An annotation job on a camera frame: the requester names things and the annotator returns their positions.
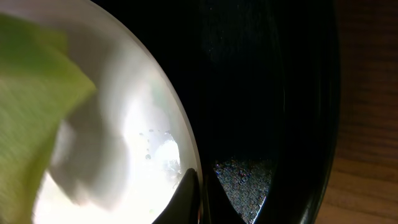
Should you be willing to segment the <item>pink white plate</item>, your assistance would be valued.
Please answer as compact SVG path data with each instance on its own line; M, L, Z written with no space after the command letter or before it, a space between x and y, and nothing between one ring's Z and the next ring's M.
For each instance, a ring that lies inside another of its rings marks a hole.
M2 1L2 14L63 32L70 60L95 85L58 126L30 223L152 223L187 169L200 189L185 110L127 27L91 1Z

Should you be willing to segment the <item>green scouring sponge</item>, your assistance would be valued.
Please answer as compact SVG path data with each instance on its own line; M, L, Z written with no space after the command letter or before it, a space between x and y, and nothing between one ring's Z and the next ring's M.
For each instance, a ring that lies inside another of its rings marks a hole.
M63 32L1 15L1 222L30 223L61 120L95 91Z

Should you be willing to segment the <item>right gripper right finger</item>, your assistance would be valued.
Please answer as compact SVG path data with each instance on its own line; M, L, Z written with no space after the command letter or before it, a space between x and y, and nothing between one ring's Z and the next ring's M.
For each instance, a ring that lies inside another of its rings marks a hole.
M204 224L245 224L230 203L213 169L203 169Z

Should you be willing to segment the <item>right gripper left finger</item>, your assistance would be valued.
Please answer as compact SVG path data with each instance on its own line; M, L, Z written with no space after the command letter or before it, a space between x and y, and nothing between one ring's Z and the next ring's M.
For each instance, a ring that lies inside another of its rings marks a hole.
M195 169L189 168L164 211L152 224L197 224L200 210L200 189Z

